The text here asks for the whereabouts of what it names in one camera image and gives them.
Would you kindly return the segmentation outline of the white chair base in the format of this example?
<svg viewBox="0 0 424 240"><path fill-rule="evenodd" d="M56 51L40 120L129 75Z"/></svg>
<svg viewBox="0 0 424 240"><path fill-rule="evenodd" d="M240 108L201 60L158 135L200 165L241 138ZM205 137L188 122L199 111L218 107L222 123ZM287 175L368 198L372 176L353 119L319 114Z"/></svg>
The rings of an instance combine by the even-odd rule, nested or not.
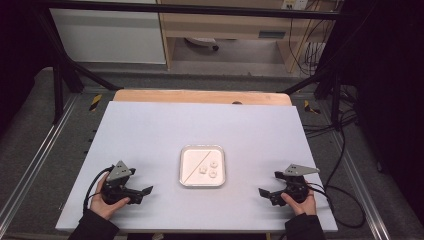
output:
<svg viewBox="0 0 424 240"><path fill-rule="evenodd" d="M209 47L213 51L219 50L219 46L213 38L187 38L187 41L198 46Z"/></svg>

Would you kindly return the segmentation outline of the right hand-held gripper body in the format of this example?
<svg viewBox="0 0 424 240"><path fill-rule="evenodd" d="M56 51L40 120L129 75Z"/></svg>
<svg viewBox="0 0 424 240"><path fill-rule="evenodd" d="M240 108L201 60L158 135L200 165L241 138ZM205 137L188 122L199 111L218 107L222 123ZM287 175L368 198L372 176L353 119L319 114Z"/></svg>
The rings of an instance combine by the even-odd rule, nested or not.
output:
<svg viewBox="0 0 424 240"><path fill-rule="evenodd" d="M274 176L286 182L283 193L287 193L296 202L303 202L308 194L308 185L305 175L319 173L318 168L307 167L297 164L290 164L284 171L275 171Z"/></svg>

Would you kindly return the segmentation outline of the white cabinet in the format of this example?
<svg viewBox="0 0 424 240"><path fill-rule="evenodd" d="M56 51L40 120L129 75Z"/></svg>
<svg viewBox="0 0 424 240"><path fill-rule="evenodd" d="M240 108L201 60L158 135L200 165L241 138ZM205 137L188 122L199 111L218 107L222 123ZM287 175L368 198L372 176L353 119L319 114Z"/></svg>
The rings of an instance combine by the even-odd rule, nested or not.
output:
<svg viewBox="0 0 424 240"><path fill-rule="evenodd" d="M157 14L65 9L51 14L75 61L165 63Z"/></svg>

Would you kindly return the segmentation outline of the aluminium floor rail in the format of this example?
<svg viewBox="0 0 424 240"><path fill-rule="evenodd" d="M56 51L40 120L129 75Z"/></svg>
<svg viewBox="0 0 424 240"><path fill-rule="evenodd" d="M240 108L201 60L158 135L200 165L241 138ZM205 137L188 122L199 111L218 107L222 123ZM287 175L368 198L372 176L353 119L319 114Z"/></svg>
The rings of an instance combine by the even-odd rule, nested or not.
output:
<svg viewBox="0 0 424 240"><path fill-rule="evenodd" d="M64 107L64 113L59 120L52 125L49 129L46 137L42 144L38 148L36 154L32 158L30 164L26 168L26 171L20 178L17 186L14 188L12 194L8 198L5 205L0 210L0 235L3 235L10 223L12 222L16 212L22 204L29 188L31 187L34 179L38 175L44 161L48 157L52 147L54 146L58 136L60 135L63 127L67 123L69 116L71 115L75 102L80 98L79 94L71 94L66 101Z"/></svg>
<svg viewBox="0 0 424 240"><path fill-rule="evenodd" d="M355 166L347 146L344 145L345 140L343 139L342 133L335 131L332 133L332 138L338 150L341 152L341 163L343 164L355 195L363 207L368 226L370 227L374 239L390 240L390 234L368 191L365 181L361 177L358 168Z"/></svg>

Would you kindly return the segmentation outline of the person's right hand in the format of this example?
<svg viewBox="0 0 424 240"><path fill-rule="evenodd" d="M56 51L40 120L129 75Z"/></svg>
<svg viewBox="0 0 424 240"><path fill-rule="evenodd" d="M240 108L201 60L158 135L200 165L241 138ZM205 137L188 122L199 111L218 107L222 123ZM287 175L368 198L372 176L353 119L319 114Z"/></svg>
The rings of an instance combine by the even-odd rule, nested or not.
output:
<svg viewBox="0 0 424 240"><path fill-rule="evenodd" d="M281 197L286 202L286 204L293 209L296 216L302 214L312 216L317 214L316 201L312 191L308 193L306 199L301 203L296 202L287 193L282 193Z"/></svg>

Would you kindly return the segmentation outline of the white square tray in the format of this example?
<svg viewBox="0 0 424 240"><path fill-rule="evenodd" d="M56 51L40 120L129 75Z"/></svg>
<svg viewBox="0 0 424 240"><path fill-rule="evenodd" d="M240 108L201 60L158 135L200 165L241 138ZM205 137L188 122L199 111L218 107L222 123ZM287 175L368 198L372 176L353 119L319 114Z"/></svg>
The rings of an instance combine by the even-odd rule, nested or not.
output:
<svg viewBox="0 0 424 240"><path fill-rule="evenodd" d="M188 145L180 154L179 181L185 187L215 188L226 181L225 154L218 145Z"/></svg>

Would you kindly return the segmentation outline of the wooden table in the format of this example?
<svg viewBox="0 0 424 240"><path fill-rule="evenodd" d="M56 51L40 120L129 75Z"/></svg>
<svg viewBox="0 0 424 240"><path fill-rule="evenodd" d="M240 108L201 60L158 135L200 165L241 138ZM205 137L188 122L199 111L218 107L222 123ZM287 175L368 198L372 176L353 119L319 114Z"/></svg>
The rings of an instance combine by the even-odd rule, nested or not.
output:
<svg viewBox="0 0 424 240"><path fill-rule="evenodd" d="M237 91L121 89L114 101L291 106L287 94Z"/></svg>

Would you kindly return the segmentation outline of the light wooden desk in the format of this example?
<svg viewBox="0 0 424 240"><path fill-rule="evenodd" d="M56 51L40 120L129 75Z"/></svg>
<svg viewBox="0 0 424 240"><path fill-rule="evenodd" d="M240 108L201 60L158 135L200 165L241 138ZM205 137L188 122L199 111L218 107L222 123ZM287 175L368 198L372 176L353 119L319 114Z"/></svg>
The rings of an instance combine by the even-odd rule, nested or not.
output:
<svg viewBox="0 0 424 240"><path fill-rule="evenodd" d="M243 8L282 9L283 0L157 0L159 4L224 6ZM333 12L337 0L308 0L304 10ZM318 22L309 19L278 19L268 17L212 16L191 14L159 15L164 40L165 59L172 62L175 41L178 38L214 38L273 40L277 43L286 70L297 69L301 49L307 42L324 42L325 30L317 28Z"/></svg>

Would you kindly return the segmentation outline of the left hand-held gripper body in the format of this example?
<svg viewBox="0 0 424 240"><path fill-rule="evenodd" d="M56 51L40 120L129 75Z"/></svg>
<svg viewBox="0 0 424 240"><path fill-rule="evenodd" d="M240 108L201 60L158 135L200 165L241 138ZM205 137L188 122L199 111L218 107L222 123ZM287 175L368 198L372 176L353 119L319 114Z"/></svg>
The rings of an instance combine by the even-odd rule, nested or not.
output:
<svg viewBox="0 0 424 240"><path fill-rule="evenodd" d="M101 188L103 201L112 205L124 198L129 198L129 204L136 200L136 194L125 187L129 178L135 173L134 169L129 169L122 161L112 166L110 173Z"/></svg>

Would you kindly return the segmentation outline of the wooden skewer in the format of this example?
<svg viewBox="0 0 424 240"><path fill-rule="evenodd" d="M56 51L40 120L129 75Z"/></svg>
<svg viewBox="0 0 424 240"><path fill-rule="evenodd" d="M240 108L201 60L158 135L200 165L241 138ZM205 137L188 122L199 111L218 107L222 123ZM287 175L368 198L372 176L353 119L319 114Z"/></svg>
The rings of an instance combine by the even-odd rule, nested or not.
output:
<svg viewBox="0 0 424 240"><path fill-rule="evenodd" d="M207 159L210 150L193 150L184 155L182 180L186 185L203 184L208 172Z"/></svg>

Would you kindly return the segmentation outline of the yellow black tape strip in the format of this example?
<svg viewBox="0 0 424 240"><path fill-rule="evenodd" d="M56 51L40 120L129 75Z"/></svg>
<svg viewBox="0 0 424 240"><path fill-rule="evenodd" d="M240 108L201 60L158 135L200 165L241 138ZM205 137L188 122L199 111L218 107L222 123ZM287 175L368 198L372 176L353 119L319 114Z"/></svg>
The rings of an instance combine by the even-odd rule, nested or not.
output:
<svg viewBox="0 0 424 240"><path fill-rule="evenodd" d="M89 111L95 111L95 110L96 110L96 108L97 108L97 106L98 106L98 104L99 104L99 102L100 102L101 98L102 98L102 94L97 94L97 95L93 98L92 103L91 103L91 105L90 105L90 107L89 107Z"/></svg>
<svg viewBox="0 0 424 240"><path fill-rule="evenodd" d="M314 109L310 106L309 101L304 100L304 111L305 112L311 112L314 114L321 114L321 111L319 109Z"/></svg>

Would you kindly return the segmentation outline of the white power strip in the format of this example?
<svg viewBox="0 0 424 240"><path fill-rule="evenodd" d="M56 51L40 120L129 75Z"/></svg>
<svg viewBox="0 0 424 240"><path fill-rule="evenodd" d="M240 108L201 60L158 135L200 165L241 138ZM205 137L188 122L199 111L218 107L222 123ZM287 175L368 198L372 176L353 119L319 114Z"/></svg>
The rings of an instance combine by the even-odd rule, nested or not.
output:
<svg viewBox="0 0 424 240"><path fill-rule="evenodd" d="M283 0L282 9L304 10L308 0Z"/></svg>

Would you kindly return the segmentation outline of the person's left hand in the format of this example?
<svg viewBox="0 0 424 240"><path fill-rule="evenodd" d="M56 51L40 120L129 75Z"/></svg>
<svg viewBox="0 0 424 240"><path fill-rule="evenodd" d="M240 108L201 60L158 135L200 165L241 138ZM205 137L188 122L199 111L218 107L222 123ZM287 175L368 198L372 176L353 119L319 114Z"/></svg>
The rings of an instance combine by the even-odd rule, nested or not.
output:
<svg viewBox="0 0 424 240"><path fill-rule="evenodd" d="M123 198L119 200L118 202L114 204L107 204L104 202L102 195L101 195L101 189L102 189L103 183L99 182L96 187L96 195L92 197L91 203L90 203L90 210L100 217L102 217L105 220L110 220L113 216L113 214L118 211L119 209L123 208L128 202L129 198Z"/></svg>

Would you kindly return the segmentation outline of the black metal frame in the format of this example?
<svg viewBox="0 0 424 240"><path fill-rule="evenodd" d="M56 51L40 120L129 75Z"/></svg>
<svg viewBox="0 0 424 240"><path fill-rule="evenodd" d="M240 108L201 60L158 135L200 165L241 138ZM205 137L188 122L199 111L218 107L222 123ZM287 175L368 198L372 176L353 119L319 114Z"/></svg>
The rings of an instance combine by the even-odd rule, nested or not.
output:
<svg viewBox="0 0 424 240"><path fill-rule="evenodd" d="M50 9L94 10L115 12L142 12L142 13L166 13L166 14L191 14L191 15L222 15L243 17L268 17L287 19L319 19L319 20L342 20L348 15L337 12L318 12L306 10L271 10L264 8L243 8L224 6L200 6L200 5L175 5L175 4L149 4L128 2L105 2L105 1L80 1L80 0L35 0L32 10L48 39L52 48L51 56L54 59L54 89L55 89L55 121L58 121L63 113L61 79L64 79L72 92L82 92L82 84L77 72L88 77L108 90L120 90L106 80L100 78L88 69L76 63L66 53L59 34L54 30L55 25L46 20L46 12Z"/></svg>

